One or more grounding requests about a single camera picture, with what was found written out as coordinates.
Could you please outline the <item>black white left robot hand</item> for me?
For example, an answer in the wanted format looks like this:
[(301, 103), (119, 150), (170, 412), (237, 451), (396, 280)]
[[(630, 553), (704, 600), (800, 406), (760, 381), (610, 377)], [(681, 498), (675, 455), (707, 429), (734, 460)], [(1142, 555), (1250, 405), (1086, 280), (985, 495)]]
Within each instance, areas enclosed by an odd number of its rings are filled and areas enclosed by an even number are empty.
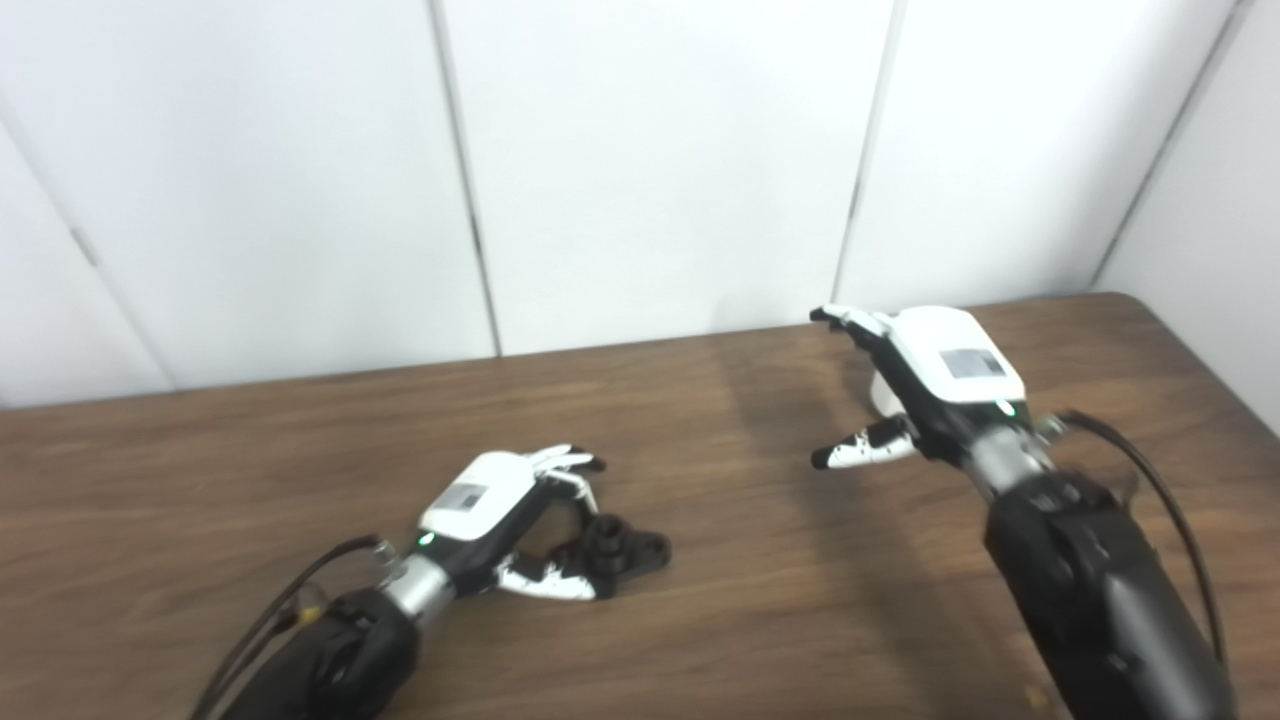
[(475, 457), (420, 515), (413, 551), (434, 562), (458, 600), (499, 589), (547, 600), (595, 601), (607, 591), (564, 561), (524, 559), (518, 542), (554, 503), (572, 503), (581, 527), (599, 514), (589, 471), (605, 462), (576, 445)]

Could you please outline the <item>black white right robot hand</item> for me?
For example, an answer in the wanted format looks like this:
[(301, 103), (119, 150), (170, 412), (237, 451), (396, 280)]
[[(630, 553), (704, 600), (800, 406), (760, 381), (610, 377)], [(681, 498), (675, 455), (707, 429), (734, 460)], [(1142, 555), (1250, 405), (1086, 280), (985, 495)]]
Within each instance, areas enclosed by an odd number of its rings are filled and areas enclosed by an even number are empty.
[(888, 315), (826, 304), (809, 318), (849, 336), (900, 406), (813, 451), (815, 469), (891, 462), (909, 454), (961, 468), (988, 432), (1030, 429), (1023, 379), (970, 313), (919, 306)]

